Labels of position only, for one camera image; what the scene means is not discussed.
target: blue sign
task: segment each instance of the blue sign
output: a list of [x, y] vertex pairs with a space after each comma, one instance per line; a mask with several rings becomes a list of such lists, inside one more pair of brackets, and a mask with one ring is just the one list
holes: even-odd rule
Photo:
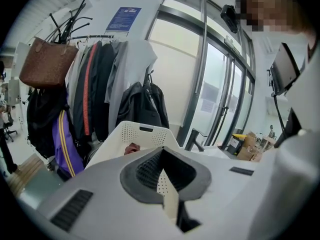
[[141, 8], [120, 7], [106, 31], [129, 31]]

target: red zipper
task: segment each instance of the red zipper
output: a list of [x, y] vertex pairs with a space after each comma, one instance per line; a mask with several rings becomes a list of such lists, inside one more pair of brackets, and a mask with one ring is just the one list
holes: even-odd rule
[[86, 66], [85, 71], [85, 79], [84, 79], [84, 87], [83, 87], [83, 122], [84, 122], [84, 134], [86, 136], [90, 135], [89, 129], [89, 115], [88, 115], [88, 89], [89, 89], [89, 73], [90, 66], [97, 48], [97, 43], [95, 43], [92, 47], [92, 51], [90, 53], [89, 61]]

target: black cable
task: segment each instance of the black cable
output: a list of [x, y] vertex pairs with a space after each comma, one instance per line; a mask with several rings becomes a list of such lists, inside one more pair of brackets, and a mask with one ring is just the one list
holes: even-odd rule
[[286, 139], [287, 138], [286, 128], [285, 128], [284, 122], [282, 121], [282, 118], [281, 118], [281, 115], [280, 115], [280, 112], [279, 112], [277, 96], [274, 95], [273, 99], [274, 99], [274, 104], [275, 104], [276, 111], [277, 111], [278, 116], [279, 116], [279, 121], [280, 121], [281, 129], [282, 129], [282, 134], [283, 134], [284, 139]]

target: yellow strap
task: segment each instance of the yellow strap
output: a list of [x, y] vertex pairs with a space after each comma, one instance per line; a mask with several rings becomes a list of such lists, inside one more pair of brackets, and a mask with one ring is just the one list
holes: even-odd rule
[[59, 133], [60, 133], [60, 140], [61, 140], [61, 148], [62, 148], [62, 152], [64, 155], [64, 159], [65, 159], [66, 164], [69, 168], [69, 172], [70, 172], [71, 176], [74, 177], [74, 176], [76, 176], [76, 174], [74, 172], [74, 169], [72, 168], [72, 164], [69, 159], [69, 154], [68, 154], [66, 140], [65, 140], [64, 123], [63, 123], [64, 114], [65, 114], [65, 111], [62, 110], [59, 115]]

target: person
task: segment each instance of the person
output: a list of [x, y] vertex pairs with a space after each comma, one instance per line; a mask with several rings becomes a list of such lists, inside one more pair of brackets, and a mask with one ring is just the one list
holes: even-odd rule
[[[0, 74], [3, 75], [5, 66], [2, 61], [0, 61]], [[12, 174], [14, 173], [18, 166], [14, 163], [10, 150], [8, 148], [6, 137], [5, 137], [5, 130], [4, 130], [4, 120], [2, 113], [10, 112], [10, 106], [6, 105], [5, 101], [0, 102], [0, 149], [2, 151], [2, 155], [4, 158], [4, 162], [6, 164], [7, 171]]]
[[[305, 59], [300, 72], [310, 62], [318, 44], [318, 36], [312, 22], [312, 8], [302, 0], [235, 0], [235, 9], [240, 13], [241, 26], [252, 31], [269, 28], [273, 32], [303, 34], [307, 39]], [[287, 138], [297, 135], [301, 125], [291, 110], [285, 126]], [[274, 145], [278, 148], [285, 140], [282, 134]]]
[[273, 136], [274, 136], [274, 126], [271, 124], [270, 125], [270, 132], [269, 132], [268, 137], [273, 138]]

